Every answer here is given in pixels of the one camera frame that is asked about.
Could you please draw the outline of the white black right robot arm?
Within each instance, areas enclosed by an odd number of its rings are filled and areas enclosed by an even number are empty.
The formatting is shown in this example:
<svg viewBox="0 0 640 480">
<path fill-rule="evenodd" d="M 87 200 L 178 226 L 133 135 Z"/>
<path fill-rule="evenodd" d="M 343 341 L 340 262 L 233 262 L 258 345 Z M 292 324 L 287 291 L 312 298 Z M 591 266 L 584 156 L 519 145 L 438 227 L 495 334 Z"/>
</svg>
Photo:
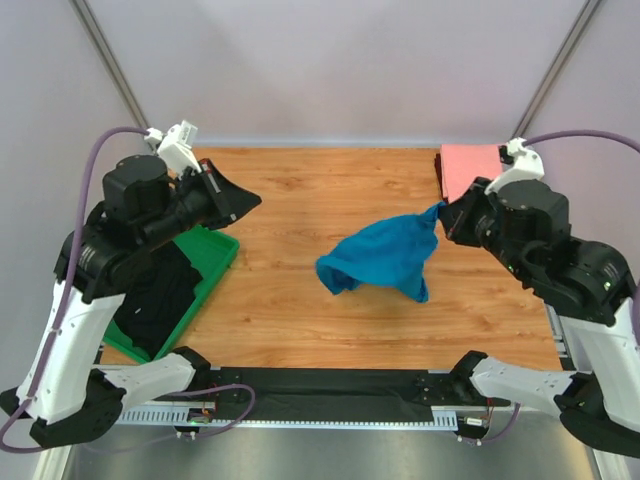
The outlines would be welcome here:
<svg viewBox="0 0 640 480">
<path fill-rule="evenodd" d="M 447 238 L 491 253 L 524 289 L 565 318 L 589 371 L 549 372 L 468 352 L 455 366 L 483 397 L 527 405 L 559 419 L 585 445 L 639 455 L 639 343 L 634 281 L 615 248 L 572 236 L 568 199 L 538 180 L 496 193 L 477 178 L 438 217 Z"/>
</svg>

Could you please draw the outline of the blue t shirt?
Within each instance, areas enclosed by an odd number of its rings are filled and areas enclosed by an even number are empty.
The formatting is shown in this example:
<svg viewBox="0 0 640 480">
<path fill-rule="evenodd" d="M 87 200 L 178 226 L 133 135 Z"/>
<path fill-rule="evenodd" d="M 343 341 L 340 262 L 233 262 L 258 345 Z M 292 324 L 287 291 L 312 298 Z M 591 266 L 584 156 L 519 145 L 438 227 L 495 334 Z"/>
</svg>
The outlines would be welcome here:
<svg viewBox="0 0 640 480">
<path fill-rule="evenodd" d="M 435 228 L 443 206 L 381 220 L 345 238 L 316 261 L 318 279 L 334 295 L 367 284 L 427 302 L 424 267 L 438 247 Z"/>
</svg>

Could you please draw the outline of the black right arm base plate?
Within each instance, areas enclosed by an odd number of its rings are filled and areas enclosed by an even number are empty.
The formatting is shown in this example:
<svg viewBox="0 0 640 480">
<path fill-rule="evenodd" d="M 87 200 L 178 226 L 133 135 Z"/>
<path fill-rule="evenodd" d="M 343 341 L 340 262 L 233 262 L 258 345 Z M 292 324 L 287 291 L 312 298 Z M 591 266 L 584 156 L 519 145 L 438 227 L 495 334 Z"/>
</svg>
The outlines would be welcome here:
<svg viewBox="0 0 640 480">
<path fill-rule="evenodd" d="M 501 398 L 488 398 L 480 394 L 468 378 L 451 372 L 419 372 L 414 385 L 418 397 L 429 406 L 507 407 L 511 403 Z"/>
</svg>

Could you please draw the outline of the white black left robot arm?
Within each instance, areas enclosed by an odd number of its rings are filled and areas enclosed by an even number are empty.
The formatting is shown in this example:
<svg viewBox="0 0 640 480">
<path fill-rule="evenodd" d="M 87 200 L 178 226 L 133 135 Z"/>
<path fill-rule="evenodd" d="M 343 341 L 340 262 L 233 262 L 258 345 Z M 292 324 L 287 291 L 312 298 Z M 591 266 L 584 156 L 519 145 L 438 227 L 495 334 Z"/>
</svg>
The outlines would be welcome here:
<svg viewBox="0 0 640 480">
<path fill-rule="evenodd" d="M 11 419 L 28 419 L 36 451 L 94 441 L 126 410 L 199 392 L 210 364 L 180 347 L 165 357 L 107 373 L 98 347 L 134 282 L 160 248 L 203 226 L 225 228 L 261 203 L 208 159 L 184 170 L 153 155 L 121 160 L 103 178 L 104 198 L 65 240 L 54 268 L 53 304 L 37 357 L 1 395 Z"/>
</svg>

